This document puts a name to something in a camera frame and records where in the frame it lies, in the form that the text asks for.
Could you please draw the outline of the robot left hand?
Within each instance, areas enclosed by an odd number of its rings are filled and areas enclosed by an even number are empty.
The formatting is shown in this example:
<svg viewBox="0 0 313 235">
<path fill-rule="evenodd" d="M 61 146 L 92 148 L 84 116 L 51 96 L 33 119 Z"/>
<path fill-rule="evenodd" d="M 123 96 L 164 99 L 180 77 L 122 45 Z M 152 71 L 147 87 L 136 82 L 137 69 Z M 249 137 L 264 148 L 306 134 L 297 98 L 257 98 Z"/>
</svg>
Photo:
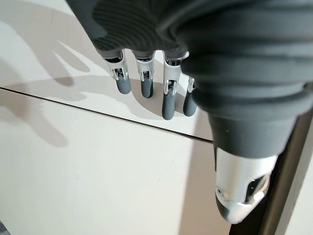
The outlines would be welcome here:
<svg viewBox="0 0 313 235">
<path fill-rule="evenodd" d="M 208 114 L 215 194 L 240 223 L 267 193 L 297 118 L 313 105 L 310 0 L 69 0 L 98 53 L 116 69 L 122 49 L 163 50 L 195 80 Z"/>
</svg>

